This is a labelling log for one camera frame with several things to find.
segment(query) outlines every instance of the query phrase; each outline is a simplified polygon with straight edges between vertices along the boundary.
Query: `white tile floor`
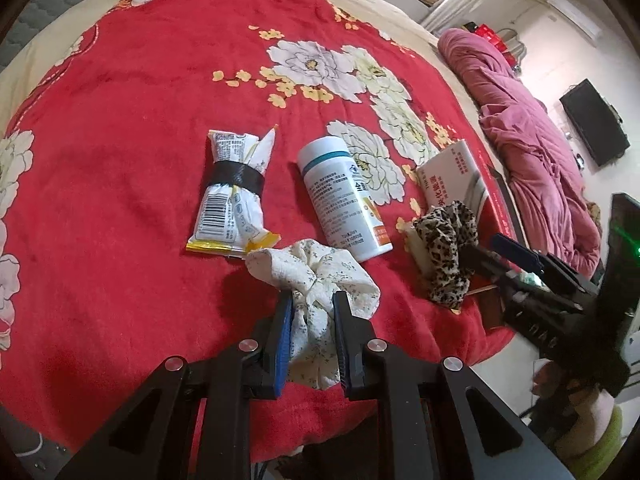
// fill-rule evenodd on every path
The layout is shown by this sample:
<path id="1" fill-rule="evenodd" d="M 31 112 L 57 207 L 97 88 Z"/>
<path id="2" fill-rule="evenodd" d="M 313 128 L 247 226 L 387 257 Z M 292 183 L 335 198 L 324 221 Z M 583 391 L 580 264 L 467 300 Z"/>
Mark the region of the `white tile floor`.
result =
<path id="1" fill-rule="evenodd" d="M 535 346 L 516 334 L 502 351 L 471 368 L 507 406 L 521 413 L 533 404 L 531 385 L 538 357 Z"/>

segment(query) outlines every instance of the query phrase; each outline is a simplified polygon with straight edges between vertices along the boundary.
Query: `beige bed sheet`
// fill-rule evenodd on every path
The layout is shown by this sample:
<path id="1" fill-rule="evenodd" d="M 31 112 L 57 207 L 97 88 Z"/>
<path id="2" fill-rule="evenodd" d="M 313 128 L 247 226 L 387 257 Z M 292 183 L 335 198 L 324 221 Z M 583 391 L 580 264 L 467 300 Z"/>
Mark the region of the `beige bed sheet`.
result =
<path id="1" fill-rule="evenodd" d="M 85 0 L 51 23 L 0 73 L 0 126 L 6 130 L 18 106 L 61 59 L 76 39 L 119 0 Z M 478 110 L 457 76 L 437 54 L 438 39 L 411 20 L 402 10 L 383 0 L 330 0 L 358 19 L 384 30 L 394 41 L 415 50 L 442 74 L 469 123 L 478 133 L 494 166 L 504 174 L 500 161 L 478 124 Z"/>

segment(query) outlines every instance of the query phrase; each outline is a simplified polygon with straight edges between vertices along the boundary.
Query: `barcode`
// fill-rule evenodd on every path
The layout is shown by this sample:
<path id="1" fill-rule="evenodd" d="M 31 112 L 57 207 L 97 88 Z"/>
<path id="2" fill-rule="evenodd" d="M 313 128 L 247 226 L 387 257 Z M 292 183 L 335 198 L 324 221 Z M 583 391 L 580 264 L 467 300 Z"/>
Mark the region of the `barcode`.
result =
<path id="1" fill-rule="evenodd" d="M 226 195 L 209 195 L 204 211 L 200 216 L 198 232 L 211 236 L 225 236 Z"/>

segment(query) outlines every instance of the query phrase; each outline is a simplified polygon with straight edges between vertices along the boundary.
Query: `white plastic package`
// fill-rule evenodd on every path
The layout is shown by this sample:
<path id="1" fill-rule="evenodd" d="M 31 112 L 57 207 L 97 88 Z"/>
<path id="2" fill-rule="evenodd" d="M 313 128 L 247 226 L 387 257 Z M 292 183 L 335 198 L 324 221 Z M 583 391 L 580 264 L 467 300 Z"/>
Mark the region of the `white plastic package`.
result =
<path id="1" fill-rule="evenodd" d="M 226 180 L 239 184 L 217 183 L 207 187 L 187 250 L 244 258 L 250 251 L 273 247 L 280 235 L 264 228 L 260 197 L 241 183 L 242 170 L 247 170 L 243 164 L 264 178 L 275 141 L 275 128 L 261 140 L 250 134 L 219 130 L 210 130 L 209 139 L 214 165 L 220 161 L 241 163 L 232 165 L 234 171 L 225 173 Z M 249 177 L 254 178 L 252 182 L 256 177 L 260 180 L 251 169 L 245 173 L 248 173 L 247 182 Z"/>

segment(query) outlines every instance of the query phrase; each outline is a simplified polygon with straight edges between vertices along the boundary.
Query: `white cable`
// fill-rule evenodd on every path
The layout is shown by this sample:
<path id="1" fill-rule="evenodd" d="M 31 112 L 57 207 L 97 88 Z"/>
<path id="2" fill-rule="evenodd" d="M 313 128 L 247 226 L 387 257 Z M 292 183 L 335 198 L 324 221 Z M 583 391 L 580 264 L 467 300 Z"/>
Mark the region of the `white cable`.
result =
<path id="1" fill-rule="evenodd" d="M 25 451 L 24 453 L 16 453 L 15 455 L 18 458 L 24 458 L 26 456 L 35 455 L 37 452 L 39 452 L 42 449 L 42 444 L 44 444 L 44 440 L 42 439 L 41 433 L 38 433 L 38 437 L 40 438 L 40 443 L 38 444 L 38 447 L 36 449 L 32 449 L 31 451 Z"/>

